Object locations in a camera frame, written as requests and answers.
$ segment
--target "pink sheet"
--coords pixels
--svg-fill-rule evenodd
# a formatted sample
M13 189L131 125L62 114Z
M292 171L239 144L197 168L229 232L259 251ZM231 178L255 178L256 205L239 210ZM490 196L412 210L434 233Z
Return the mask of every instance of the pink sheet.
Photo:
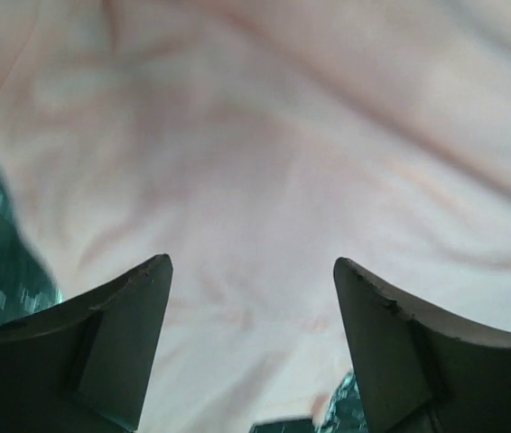
M320 417L341 255L511 330L511 0L458 5L0 0L28 243L67 297L174 262L141 432Z

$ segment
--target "wrinkled cloth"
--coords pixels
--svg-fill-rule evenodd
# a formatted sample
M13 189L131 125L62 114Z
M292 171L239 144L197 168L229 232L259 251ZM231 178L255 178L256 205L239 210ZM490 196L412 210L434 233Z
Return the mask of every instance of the wrinkled cloth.
M171 255L142 433L321 419L339 256L511 331L511 0L0 0L0 173L65 298Z

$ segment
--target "pink fabric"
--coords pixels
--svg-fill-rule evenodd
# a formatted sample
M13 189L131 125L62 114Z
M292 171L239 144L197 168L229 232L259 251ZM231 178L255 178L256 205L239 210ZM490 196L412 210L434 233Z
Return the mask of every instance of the pink fabric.
M0 0L30 246L67 297L174 262L141 432L319 417L341 255L511 330L511 0L458 5Z

